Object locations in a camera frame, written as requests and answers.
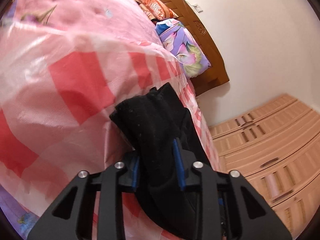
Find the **purple floral pillow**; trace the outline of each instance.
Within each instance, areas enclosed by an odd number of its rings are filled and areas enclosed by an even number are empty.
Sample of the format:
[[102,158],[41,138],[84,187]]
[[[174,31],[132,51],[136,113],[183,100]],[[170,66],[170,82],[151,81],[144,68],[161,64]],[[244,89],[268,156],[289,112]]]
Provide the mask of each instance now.
[[183,24],[168,19],[156,24],[156,31],[165,49],[175,55],[187,78],[200,75],[211,67],[210,62]]

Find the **silver screw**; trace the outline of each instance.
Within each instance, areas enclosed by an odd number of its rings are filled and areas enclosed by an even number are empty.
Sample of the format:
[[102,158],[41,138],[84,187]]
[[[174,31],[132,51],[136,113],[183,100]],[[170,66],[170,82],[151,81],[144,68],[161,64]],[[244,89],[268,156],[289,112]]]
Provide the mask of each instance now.
[[193,166],[197,169],[201,169],[203,167],[203,163],[202,162],[194,162]]
[[124,167],[124,163],[123,162],[118,162],[115,164],[116,169],[122,169]]
[[87,171],[80,171],[78,173],[78,177],[81,178],[81,179],[85,178],[88,175],[89,175],[89,172],[87,172]]
[[233,171],[230,171],[230,175],[231,177],[238,178],[240,176],[240,172],[233,170]]

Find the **wardrobe door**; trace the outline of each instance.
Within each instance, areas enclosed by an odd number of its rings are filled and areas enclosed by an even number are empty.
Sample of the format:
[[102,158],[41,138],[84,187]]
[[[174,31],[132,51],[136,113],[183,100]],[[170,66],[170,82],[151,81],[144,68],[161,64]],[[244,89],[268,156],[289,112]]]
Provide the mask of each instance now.
[[223,156],[227,171],[237,169],[250,176],[279,163],[306,145],[320,132],[320,116],[315,111],[276,135],[243,150]]
[[232,133],[234,131],[240,130],[247,125],[260,121],[279,110],[287,107],[293,102],[297,101],[296,98],[284,94],[275,98],[263,106],[259,106],[245,114],[241,114],[240,116],[230,119],[228,121],[222,122],[220,124],[209,127],[212,139],[221,137],[228,133]]
[[291,198],[272,209],[290,231],[293,239],[298,237],[311,221],[320,205],[320,176]]
[[249,123],[238,131],[214,139],[213,144],[217,148],[219,156],[239,151],[275,135],[310,111],[311,108],[296,101],[258,122]]
[[320,174],[320,129],[306,145],[246,179],[273,207],[294,196]]

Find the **wooden headboard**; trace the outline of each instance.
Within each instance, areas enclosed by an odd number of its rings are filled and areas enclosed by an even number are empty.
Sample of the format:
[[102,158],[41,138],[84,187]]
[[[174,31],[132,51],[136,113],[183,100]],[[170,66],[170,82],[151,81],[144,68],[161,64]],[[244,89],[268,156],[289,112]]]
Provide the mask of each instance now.
[[177,20],[182,22],[189,30],[211,63],[211,68],[207,69],[201,75],[191,78],[192,84],[196,90],[196,95],[198,96],[214,87],[228,82],[229,78],[217,46],[214,44],[208,31],[187,2],[185,0],[161,1],[179,16]]

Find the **pillow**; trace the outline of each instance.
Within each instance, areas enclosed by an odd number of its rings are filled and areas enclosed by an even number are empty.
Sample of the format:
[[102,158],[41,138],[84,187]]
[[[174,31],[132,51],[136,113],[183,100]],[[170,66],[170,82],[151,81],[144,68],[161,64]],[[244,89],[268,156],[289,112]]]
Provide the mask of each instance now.
[[178,18],[178,15],[174,11],[172,11],[170,8],[168,8],[160,0],[140,0],[140,1],[160,21],[170,19],[170,18]]
[[175,19],[158,22],[156,32],[164,48],[178,59],[187,79],[196,77],[211,67],[209,60],[181,22]]
[[140,0],[135,1],[141,7],[142,11],[148,16],[149,20],[153,21],[154,19],[156,19],[156,16],[154,16],[152,12],[150,12],[149,9],[143,3],[141,3]]

